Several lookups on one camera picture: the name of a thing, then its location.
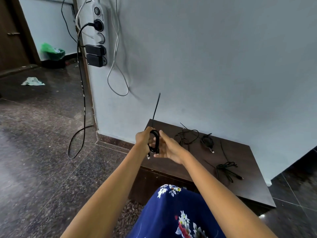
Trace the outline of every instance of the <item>trash bin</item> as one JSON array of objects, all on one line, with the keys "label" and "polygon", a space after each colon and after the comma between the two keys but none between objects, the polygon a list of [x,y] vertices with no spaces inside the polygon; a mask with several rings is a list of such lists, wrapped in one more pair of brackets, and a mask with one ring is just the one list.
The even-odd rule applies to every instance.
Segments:
[{"label": "trash bin", "polygon": [[49,60],[42,61],[46,68],[65,68],[65,51],[61,48],[52,47],[48,43],[43,43],[41,52],[46,53]]}]

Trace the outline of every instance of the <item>white cable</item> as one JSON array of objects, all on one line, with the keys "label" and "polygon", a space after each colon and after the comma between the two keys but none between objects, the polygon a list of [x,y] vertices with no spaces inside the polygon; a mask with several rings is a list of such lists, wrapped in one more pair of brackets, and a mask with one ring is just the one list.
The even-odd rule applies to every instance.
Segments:
[{"label": "white cable", "polygon": [[[112,65],[111,65],[111,68],[110,68],[110,71],[108,73],[108,76],[107,76],[107,82],[108,82],[108,85],[109,85],[109,88],[117,95],[119,96],[127,96],[128,93],[129,93],[129,86],[128,86],[128,83],[126,82],[126,79],[125,79],[125,76],[124,74],[122,73],[121,69],[118,67],[117,63],[116,63],[116,57],[117,57],[117,51],[118,51],[118,46],[119,46],[119,32],[120,32],[120,22],[119,22],[119,17],[118,17],[118,7],[117,7],[117,0],[115,0],[115,16],[116,16],[116,19],[117,19],[117,25],[118,25],[118,30],[116,30],[115,26],[114,26],[114,22],[113,22],[113,17],[114,17],[114,11],[113,11],[113,8],[112,8],[112,5],[110,3],[110,9],[111,9],[111,21],[112,21],[112,26],[113,26],[113,29],[116,33],[116,43],[114,45],[114,52],[113,52],[113,62],[112,62]],[[114,89],[111,87],[111,85],[109,84],[109,76],[110,76],[110,73],[111,71],[113,70],[114,68],[114,64],[117,66],[118,70],[120,71],[121,75],[123,76],[123,79],[125,81],[125,85],[128,89],[128,91],[126,92],[126,94],[122,95],[122,94],[119,94],[117,93],[116,91],[114,91]]]},{"label": "white cable", "polygon": [[[79,24],[78,24],[79,14],[80,14],[82,8],[84,7],[84,5],[86,4],[86,2],[87,2],[87,0],[84,0],[84,3],[83,3],[83,4],[81,5],[81,7],[79,8],[79,10],[78,10],[78,12],[77,12],[77,15],[76,15],[76,18],[75,18],[75,24],[76,24],[76,27],[77,27],[79,30],[80,30],[80,26],[79,26]],[[85,32],[81,32],[81,33],[93,39],[93,36],[88,35],[88,34],[85,33]]]}]

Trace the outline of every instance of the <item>floor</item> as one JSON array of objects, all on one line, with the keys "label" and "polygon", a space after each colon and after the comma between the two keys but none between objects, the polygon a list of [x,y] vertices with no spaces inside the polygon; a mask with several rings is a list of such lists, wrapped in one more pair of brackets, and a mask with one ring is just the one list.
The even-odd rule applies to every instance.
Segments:
[{"label": "floor", "polygon": [[[46,85],[21,86],[27,77]],[[65,69],[36,68],[0,78],[0,94],[0,237],[60,237],[128,150],[97,141],[93,127],[80,154],[67,158],[70,138],[83,126],[74,61]],[[93,113],[89,100],[86,104],[90,125]],[[81,138],[74,140],[72,154]],[[317,237],[317,169],[290,167],[272,183],[276,209],[245,203],[280,238]],[[128,201],[113,237],[125,237],[142,208]]]}]

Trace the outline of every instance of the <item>hand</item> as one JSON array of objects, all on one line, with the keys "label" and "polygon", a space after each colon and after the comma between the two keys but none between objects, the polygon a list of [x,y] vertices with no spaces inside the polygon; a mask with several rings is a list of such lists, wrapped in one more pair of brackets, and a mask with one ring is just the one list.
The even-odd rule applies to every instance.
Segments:
[{"label": "hand", "polygon": [[154,128],[152,127],[147,127],[144,131],[135,135],[135,145],[138,145],[145,152],[145,154],[150,151],[148,144],[151,144],[151,146],[153,145],[153,140],[150,139],[150,132],[153,129]]},{"label": "hand", "polygon": [[159,141],[159,154],[154,154],[154,157],[169,158],[177,164],[184,164],[183,157],[188,151],[181,147],[174,139],[167,136],[162,130],[159,131],[159,134],[161,136]]}]

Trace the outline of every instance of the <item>floral pattern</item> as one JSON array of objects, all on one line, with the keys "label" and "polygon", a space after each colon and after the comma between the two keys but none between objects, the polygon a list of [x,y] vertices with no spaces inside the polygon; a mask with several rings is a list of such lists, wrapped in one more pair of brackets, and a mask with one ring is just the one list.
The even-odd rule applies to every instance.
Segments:
[{"label": "floral pattern", "polygon": [[187,215],[184,211],[180,211],[181,215],[178,217],[178,227],[176,230],[177,235],[182,235],[182,238],[208,238],[205,235],[205,231],[202,231],[200,227],[197,227],[195,223],[193,223],[194,236],[191,234],[191,230],[189,228],[190,219],[187,218]]},{"label": "floral pattern", "polygon": [[170,189],[169,193],[173,197],[174,197],[174,195],[176,195],[176,192],[180,192],[182,190],[181,188],[179,188],[179,187],[177,187],[175,185],[167,185],[167,184],[165,184],[165,185],[162,185],[160,187],[160,190],[158,191],[158,198],[161,198],[161,195],[164,194],[167,191],[168,188]]}]

